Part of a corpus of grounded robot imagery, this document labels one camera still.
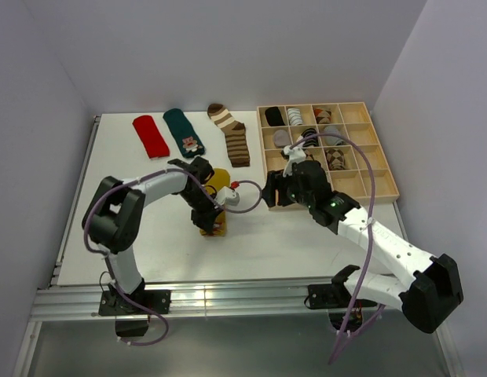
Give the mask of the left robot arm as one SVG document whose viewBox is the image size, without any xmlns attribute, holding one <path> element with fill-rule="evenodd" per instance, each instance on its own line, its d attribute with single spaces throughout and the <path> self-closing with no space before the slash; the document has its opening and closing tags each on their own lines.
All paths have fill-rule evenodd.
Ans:
<svg viewBox="0 0 487 377">
<path fill-rule="evenodd" d="M 147 313 L 167 300 L 145 290 L 133 244 L 144 209 L 165 196 L 180 196 L 191 208 L 191 221 L 201 233 L 214 236 L 223 230 L 221 189 L 210 163 L 198 156 L 191 163 L 172 159 L 164 170 L 129 181 L 104 178 L 82 219 L 83 243 L 92 254 L 104 257 L 112 282 L 104 293 L 106 305 L 122 313 Z"/>
</svg>

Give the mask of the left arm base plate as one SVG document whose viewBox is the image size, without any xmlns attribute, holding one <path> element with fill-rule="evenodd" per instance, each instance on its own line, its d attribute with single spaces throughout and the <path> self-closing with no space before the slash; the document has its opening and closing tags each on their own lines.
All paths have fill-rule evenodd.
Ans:
<svg viewBox="0 0 487 377">
<path fill-rule="evenodd" d="M 170 290 L 146 290 L 133 300 L 158 314 L 167 314 L 170 308 Z M 116 290 L 105 291 L 101 295 L 98 315 L 101 317 L 116 317 L 130 315 L 145 315 L 143 309 L 127 302 Z"/>
</svg>

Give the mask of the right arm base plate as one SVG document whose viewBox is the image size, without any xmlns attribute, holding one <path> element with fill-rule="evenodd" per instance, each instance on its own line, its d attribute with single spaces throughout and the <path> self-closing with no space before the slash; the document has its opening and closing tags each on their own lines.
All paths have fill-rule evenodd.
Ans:
<svg viewBox="0 0 487 377">
<path fill-rule="evenodd" d="M 309 309 L 340 309 L 346 308 L 350 302 L 350 295 L 341 285 L 310 284 L 307 286 L 308 295 L 305 305 Z"/>
</svg>

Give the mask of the yellow bear sock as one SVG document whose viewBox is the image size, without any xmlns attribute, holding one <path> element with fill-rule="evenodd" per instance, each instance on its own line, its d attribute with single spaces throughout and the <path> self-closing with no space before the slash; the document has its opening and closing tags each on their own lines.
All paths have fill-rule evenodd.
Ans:
<svg viewBox="0 0 487 377">
<path fill-rule="evenodd" d="M 214 168 L 214 175 L 204 185 L 207 192 L 215 199 L 218 193 L 230 185 L 229 172 L 222 168 Z M 215 219 L 212 236 L 225 236 L 227 232 L 227 221 L 225 212 L 221 212 Z"/>
</svg>

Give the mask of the light brown argyle sock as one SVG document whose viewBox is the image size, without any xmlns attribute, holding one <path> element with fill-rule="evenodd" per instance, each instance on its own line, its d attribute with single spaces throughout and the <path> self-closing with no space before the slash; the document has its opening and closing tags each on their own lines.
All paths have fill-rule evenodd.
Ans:
<svg viewBox="0 0 487 377">
<path fill-rule="evenodd" d="M 328 169 L 332 171 L 345 170 L 346 160 L 343 151 L 339 148 L 329 148 L 324 151 Z"/>
</svg>

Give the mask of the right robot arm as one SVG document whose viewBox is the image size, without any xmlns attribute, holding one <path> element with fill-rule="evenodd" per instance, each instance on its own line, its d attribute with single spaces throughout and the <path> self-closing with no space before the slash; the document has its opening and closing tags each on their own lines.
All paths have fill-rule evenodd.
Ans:
<svg viewBox="0 0 487 377">
<path fill-rule="evenodd" d="M 462 303 L 463 289 L 456 261 L 437 257 L 406 242 L 355 199 L 337 192 L 328 183 L 318 162 L 294 163 L 291 171 L 267 174 L 262 196 L 268 207 L 297 203 L 313 220 L 346 238 L 386 266 L 391 274 L 365 273 L 349 265 L 332 280 L 332 297 L 349 306 L 358 296 L 399 309 L 420 331 L 430 334 Z"/>
</svg>

